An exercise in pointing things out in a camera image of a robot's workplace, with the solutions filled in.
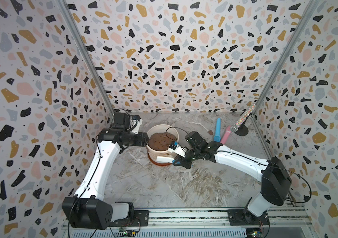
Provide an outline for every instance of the pink handle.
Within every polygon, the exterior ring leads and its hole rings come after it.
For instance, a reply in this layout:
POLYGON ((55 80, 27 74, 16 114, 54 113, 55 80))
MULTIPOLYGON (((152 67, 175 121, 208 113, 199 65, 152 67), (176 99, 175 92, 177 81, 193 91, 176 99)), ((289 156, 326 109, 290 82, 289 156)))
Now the pink handle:
POLYGON ((230 129, 231 126, 228 126, 226 128, 226 131, 224 132, 224 135, 222 137, 222 140, 220 140, 220 142, 224 145, 228 139, 228 137, 230 136, 231 134, 231 129, 230 129))

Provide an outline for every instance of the terrazzo wallpaper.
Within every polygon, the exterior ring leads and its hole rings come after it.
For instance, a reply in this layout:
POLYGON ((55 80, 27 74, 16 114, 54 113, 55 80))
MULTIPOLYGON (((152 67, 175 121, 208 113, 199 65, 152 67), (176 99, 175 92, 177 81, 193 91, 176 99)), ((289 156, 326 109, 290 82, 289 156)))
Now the terrazzo wallpaper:
POLYGON ((59 237, 103 104, 54 3, 0 0, 0 237, 59 237))
MULTIPOLYGON (((321 1, 256 117, 272 154, 309 181, 319 236, 338 237, 338 1, 321 1)), ((304 201, 308 187, 292 178, 304 201)))
POLYGON ((308 0, 67 0, 115 108, 235 112, 255 102, 308 0))

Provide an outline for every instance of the blue tool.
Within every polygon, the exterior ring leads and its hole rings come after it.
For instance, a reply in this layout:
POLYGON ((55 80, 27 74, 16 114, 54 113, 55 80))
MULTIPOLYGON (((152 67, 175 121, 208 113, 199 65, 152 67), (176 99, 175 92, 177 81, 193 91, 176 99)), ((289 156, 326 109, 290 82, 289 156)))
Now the blue tool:
POLYGON ((216 141, 216 142, 220 141, 220 118, 217 119, 217 125, 215 127, 214 141, 216 141))

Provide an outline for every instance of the glittery microphone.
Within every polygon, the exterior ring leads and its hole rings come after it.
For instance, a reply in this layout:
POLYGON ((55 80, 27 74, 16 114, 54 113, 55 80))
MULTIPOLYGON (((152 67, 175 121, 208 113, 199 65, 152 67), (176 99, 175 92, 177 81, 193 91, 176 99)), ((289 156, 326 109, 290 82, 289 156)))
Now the glittery microphone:
POLYGON ((240 116, 239 120, 237 122, 235 122, 235 124, 232 124, 231 126, 231 131, 232 132, 236 132, 239 129, 239 126, 242 125, 242 123, 246 120, 246 118, 248 117, 248 115, 251 114, 251 112, 253 112, 253 110, 255 109, 256 104, 251 104, 250 107, 248 107, 248 109, 246 111, 243 112, 243 114, 240 116))

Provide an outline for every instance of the soil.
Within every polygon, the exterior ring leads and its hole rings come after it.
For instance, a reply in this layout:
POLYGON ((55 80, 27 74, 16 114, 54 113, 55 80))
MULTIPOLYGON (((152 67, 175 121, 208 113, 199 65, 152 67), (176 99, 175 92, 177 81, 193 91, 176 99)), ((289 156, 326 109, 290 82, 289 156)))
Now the soil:
POLYGON ((157 151, 168 150, 169 145, 176 137, 170 133, 167 133, 167 135, 169 137, 167 137, 165 133, 154 133, 149 139, 148 146, 157 151))

